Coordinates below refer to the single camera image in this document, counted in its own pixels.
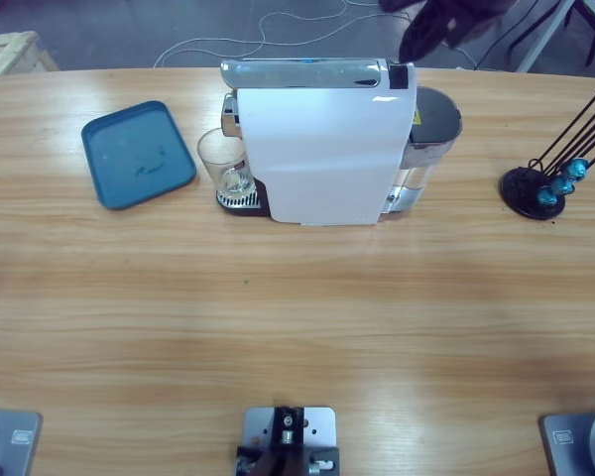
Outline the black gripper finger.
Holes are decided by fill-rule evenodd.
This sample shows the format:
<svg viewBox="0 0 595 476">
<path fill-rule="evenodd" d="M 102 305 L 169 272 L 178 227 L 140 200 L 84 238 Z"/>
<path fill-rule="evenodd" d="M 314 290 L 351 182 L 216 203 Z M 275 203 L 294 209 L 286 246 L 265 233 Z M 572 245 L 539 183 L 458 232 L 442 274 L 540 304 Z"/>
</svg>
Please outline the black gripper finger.
<svg viewBox="0 0 595 476">
<path fill-rule="evenodd" d="M 434 51 L 445 40 L 453 13 L 451 1 L 424 1 L 403 33 L 399 62 L 418 61 Z"/>
<path fill-rule="evenodd" d="M 515 5 L 514 0 L 448 1 L 450 13 L 445 42 L 455 48 L 478 39 Z"/>
</svg>

